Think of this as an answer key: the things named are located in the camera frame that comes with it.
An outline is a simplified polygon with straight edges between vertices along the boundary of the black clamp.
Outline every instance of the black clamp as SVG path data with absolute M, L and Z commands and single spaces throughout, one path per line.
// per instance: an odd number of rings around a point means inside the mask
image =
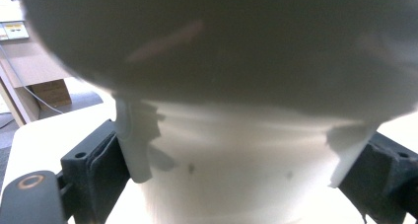
M 61 159 L 62 171 L 24 175 L 4 190 L 0 223 L 105 223 L 130 179 L 113 123 L 106 121 Z
M 339 186 L 362 214 L 378 224 L 418 219 L 418 154 L 376 133 Z

